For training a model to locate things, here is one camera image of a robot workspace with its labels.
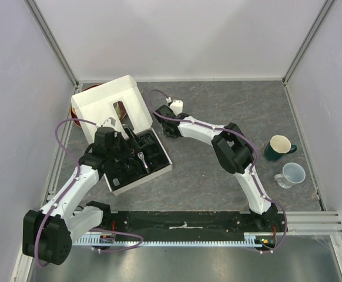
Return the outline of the white cardboard clipper box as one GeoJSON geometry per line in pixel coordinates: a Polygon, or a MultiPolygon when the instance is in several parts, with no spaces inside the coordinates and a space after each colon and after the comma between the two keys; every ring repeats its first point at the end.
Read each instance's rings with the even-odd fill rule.
{"type": "MultiPolygon", "coordinates": [[[[125,139],[128,138],[128,135],[124,131],[124,126],[129,126],[135,134],[145,130],[152,130],[157,136],[162,149],[166,152],[158,135],[152,128],[153,120],[137,83],[130,75],[73,95],[71,105],[75,108],[81,128],[89,144],[94,141],[97,126],[113,125],[125,139]]],[[[167,152],[166,156],[170,161],[168,167],[146,176],[143,180],[135,181],[134,184],[125,187],[120,192],[112,192],[105,175],[103,175],[109,190],[117,196],[171,171],[172,161],[167,152]]]]}

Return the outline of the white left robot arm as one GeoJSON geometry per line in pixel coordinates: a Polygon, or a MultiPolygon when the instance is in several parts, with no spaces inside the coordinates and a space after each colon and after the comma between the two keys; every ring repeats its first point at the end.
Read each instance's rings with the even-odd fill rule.
{"type": "Polygon", "coordinates": [[[105,174],[110,157],[123,153],[125,140],[113,125],[97,126],[93,143],[75,160],[75,170],[60,191],[39,210],[29,210],[23,219],[22,252],[36,265],[62,264],[73,243],[88,232],[115,236],[110,205],[90,202],[76,212],[80,201],[105,174]]]}

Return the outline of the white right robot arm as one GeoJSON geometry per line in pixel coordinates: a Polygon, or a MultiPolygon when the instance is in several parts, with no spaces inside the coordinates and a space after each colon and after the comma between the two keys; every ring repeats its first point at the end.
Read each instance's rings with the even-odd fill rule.
{"type": "Polygon", "coordinates": [[[253,227],[266,231],[273,225],[278,209],[270,200],[257,175],[258,153],[235,123],[227,126],[199,121],[185,113],[176,115],[170,106],[153,111],[168,137],[187,137],[211,145],[221,167],[232,174],[244,191],[252,214],[253,227]]]}

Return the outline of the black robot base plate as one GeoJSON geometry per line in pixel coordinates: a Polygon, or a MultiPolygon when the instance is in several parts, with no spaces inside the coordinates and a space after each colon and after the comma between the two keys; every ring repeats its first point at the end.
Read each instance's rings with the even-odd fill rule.
{"type": "Polygon", "coordinates": [[[242,241],[245,233],[283,232],[284,216],[262,223],[237,211],[112,211],[103,216],[105,230],[140,235],[145,242],[242,241]]]}

